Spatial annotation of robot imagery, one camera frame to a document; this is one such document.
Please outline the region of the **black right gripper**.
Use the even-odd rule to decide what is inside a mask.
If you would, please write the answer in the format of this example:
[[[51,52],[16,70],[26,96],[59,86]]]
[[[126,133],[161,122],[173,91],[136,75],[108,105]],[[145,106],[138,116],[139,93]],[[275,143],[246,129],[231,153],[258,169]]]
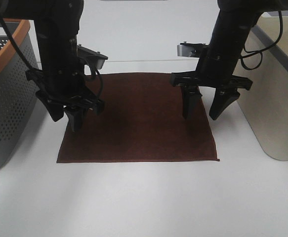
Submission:
[[[223,82],[221,76],[211,77],[207,75],[203,72],[206,55],[207,49],[203,52],[202,58],[198,58],[199,61],[194,71],[171,74],[170,84],[181,86],[182,115],[184,119],[188,119],[192,115],[194,108],[202,97],[198,86],[216,88],[209,111],[212,120],[217,120],[222,112],[239,98],[238,88],[250,90],[252,86],[250,79],[240,76],[231,75],[226,82]]]

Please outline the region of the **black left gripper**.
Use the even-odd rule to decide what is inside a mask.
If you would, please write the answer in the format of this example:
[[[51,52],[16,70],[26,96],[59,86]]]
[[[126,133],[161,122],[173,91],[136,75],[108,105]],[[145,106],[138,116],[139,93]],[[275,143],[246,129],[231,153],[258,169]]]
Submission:
[[[47,75],[42,70],[26,71],[28,81],[37,87],[36,97],[43,103],[53,121],[59,121],[64,113],[73,132],[81,129],[88,110],[102,113],[105,103],[93,93],[82,77],[82,73]]]

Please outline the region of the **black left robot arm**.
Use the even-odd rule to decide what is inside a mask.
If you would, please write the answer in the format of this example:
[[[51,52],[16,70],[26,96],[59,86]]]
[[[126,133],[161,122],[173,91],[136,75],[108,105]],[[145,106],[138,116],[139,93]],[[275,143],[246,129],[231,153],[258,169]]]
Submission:
[[[67,116],[74,132],[82,127],[88,110],[100,114],[105,108],[101,93],[85,84],[101,78],[99,70],[107,57],[77,44],[83,5],[82,0],[0,0],[4,29],[6,19],[34,22],[41,69],[26,61],[26,78],[37,85],[36,97],[51,118]]]

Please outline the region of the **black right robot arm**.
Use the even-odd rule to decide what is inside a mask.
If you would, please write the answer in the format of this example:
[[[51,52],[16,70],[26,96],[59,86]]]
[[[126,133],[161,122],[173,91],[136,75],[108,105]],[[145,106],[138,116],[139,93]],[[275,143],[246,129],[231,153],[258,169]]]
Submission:
[[[219,0],[219,14],[209,44],[182,42],[177,45],[177,55],[198,58],[196,69],[172,73],[170,83],[180,86],[183,112],[187,119],[201,98],[201,86],[215,88],[209,115],[216,120],[234,101],[238,89],[250,90],[252,81],[235,76],[239,60],[251,29],[264,12],[288,10],[288,0]]]

